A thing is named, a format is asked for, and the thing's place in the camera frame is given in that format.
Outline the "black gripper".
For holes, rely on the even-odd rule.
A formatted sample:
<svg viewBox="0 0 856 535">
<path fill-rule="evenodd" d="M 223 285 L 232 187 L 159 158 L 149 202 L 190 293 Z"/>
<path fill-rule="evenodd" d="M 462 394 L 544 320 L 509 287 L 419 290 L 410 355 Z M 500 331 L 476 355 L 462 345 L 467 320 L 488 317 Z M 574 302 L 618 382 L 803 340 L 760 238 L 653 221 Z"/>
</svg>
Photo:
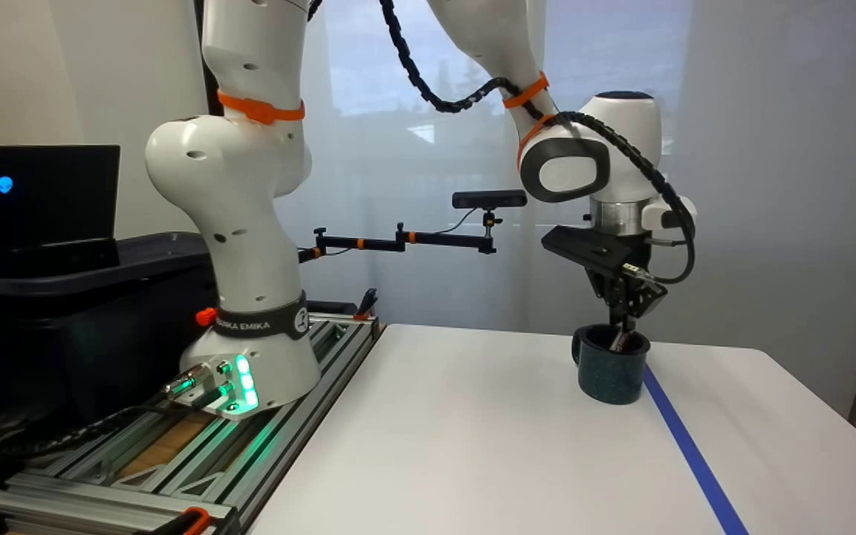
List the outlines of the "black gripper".
<svg viewBox="0 0 856 535">
<path fill-rule="evenodd" d="M 626 331 L 638 331 L 642 314 L 666 297 L 666 285 L 648 272 L 650 247 L 642 238 L 553 226 L 541 242 L 584 266 L 595 293 L 610 305 L 610 320 L 614 327 L 610 340 L 611 349 L 623 349 Z"/>
</svg>

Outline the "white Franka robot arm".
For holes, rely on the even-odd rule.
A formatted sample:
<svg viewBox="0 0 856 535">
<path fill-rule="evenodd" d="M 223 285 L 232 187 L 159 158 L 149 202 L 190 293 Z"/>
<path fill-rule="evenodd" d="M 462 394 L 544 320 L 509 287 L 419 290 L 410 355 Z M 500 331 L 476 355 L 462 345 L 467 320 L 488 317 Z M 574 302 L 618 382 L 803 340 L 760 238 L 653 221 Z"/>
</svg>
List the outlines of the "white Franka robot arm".
<svg viewBox="0 0 856 535">
<path fill-rule="evenodd" d="M 274 202 L 308 174 L 300 62 L 318 2 L 205 0 L 202 57 L 223 110 L 165 122 L 146 141 L 150 184 L 195 221 L 216 279 L 216 305 L 202 314 L 202 334 L 165 394 L 223 419 L 284 407 L 321 381 L 296 248 L 274 214 Z M 601 92 L 561 110 L 529 45 L 525 0 L 428 5 L 501 98 L 522 189 L 541 202 L 595 204 L 590 226 L 558 226 L 544 247 L 584 266 L 610 305 L 610 346 L 620 352 L 669 287 L 648 271 L 648 254 L 694 247 L 694 204 L 657 169 L 657 101 Z"/>
</svg>

